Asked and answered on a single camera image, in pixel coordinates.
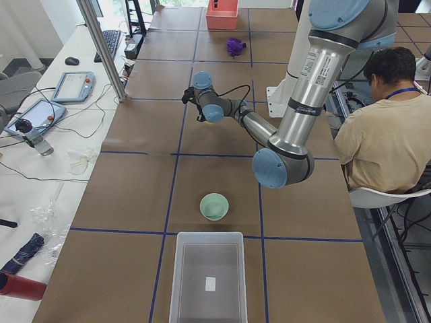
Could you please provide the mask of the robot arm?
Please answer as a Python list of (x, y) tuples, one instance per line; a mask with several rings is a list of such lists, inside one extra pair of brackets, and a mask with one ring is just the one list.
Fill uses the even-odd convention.
[(398, 1), (311, 1), (302, 17), (310, 22), (310, 49), (286, 103), (279, 128), (273, 127), (244, 100), (222, 98), (211, 75), (201, 71), (185, 90), (200, 121), (235, 119), (260, 145), (253, 157), (257, 181), (267, 188), (282, 188), (306, 180), (314, 160), (305, 144), (346, 59), (358, 48), (386, 47), (395, 39)]

